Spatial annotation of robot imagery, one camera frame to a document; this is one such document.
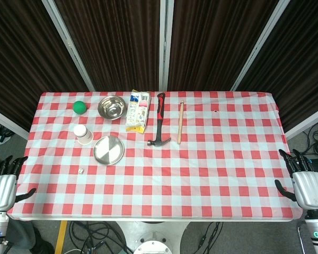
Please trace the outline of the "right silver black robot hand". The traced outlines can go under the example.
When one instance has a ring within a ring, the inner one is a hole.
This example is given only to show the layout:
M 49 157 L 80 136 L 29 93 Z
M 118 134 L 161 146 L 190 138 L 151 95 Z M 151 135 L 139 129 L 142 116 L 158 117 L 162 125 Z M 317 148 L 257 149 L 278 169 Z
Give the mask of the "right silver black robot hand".
M 279 154 L 283 157 L 289 172 L 294 192 L 286 191 L 279 180 L 275 180 L 278 192 L 292 200 L 305 210 L 318 210 L 318 172 L 312 167 L 311 161 L 299 151 L 293 150 L 292 157 L 282 149 Z

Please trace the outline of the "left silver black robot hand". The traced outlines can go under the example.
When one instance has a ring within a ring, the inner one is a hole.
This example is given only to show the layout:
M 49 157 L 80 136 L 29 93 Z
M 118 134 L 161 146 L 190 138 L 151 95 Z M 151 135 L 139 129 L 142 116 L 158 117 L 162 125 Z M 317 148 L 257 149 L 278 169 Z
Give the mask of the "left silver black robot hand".
M 16 194 L 17 180 L 28 156 L 16 158 L 11 162 L 12 158 L 13 156 L 8 156 L 0 162 L 0 212 L 7 212 L 15 203 L 30 198 L 37 191 L 32 188 L 25 194 Z

